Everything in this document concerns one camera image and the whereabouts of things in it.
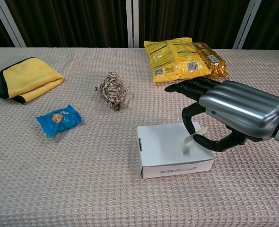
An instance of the cardboard box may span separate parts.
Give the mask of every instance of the cardboard box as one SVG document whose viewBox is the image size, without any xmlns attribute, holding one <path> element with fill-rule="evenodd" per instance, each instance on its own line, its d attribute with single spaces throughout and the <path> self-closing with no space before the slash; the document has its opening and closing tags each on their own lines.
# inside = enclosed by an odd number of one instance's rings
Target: cardboard box
<svg viewBox="0 0 279 227">
<path fill-rule="evenodd" d="M 201 129 L 198 122 L 193 125 L 196 131 Z M 182 144 L 187 136 L 183 123 L 137 127 L 141 176 L 153 178 L 209 171 L 214 163 L 213 152 L 193 140 L 183 152 Z"/>
</svg>

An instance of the textured fabric surface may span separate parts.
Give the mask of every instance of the textured fabric surface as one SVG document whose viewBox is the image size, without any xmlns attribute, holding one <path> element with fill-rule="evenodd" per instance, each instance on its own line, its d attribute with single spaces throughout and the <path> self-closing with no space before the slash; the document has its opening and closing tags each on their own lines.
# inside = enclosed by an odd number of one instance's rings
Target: textured fabric surface
<svg viewBox="0 0 279 227">
<path fill-rule="evenodd" d="M 231 80 L 279 96 L 279 51 L 217 50 Z M 0 226 L 279 226 L 279 143 L 215 153 L 210 171 L 141 179 L 136 127 L 181 122 L 193 101 L 152 82 L 144 49 L 0 48 L 0 70 L 37 57 L 64 81 L 25 105 L 0 98 Z M 97 87 L 117 71 L 121 111 Z M 36 116 L 71 104 L 82 123 L 47 139 Z M 194 118 L 206 136 L 224 125 Z"/>
</svg>

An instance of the rope toy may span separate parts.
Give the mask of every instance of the rope toy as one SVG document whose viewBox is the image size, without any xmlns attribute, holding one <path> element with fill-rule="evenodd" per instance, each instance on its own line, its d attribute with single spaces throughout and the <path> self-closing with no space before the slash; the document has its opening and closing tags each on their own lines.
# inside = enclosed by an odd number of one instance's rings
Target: rope toy
<svg viewBox="0 0 279 227">
<path fill-rule="evenodd" d="M 123 90 L 122 81 L 117 72 L 109 72 L 104 82 L 99 86 L 99 90 L 107 103 L 116 110 L 121 109 L 121 102 L 125 98 L 128 88 L 129 86 Z"/>
</svg>

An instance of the silver robotic hand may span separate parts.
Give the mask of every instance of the silver robotic hand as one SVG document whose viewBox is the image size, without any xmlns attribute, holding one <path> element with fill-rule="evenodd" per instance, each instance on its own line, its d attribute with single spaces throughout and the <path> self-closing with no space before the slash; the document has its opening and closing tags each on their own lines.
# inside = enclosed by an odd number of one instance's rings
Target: silver robotic hand
<svg viewBox="0 0 279 227">
<path fill-rule="evenodd" d="M 254 142 L 279 140 L 277 96 L 238 82 L 220 83 L 204 77 L 172 84 L 165 91 L 182 93 L 196 101 L 182 112 L 183 123 L 190 135 L 195 133 L 192 117 L 204 112 L 231 130 L 231 134 L 219 141 L 194 135 L 193 139 L 207 149 L 221 152 L 243 145 L 247 139 Z"/>
</svg>

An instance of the yellow towel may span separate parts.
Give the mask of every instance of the yellow towel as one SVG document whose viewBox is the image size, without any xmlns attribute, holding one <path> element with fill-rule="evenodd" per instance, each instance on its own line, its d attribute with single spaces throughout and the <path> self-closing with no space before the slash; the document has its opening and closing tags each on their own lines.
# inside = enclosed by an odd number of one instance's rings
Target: yellow towel
<svg viewBox="0 0 279 227">
<path fill-rule="evenodd" d="M 38 58 L 28 58 L 0 72 L 0 97 L 27 103 L 63 82 L 64 77 Z"/>
</svg>

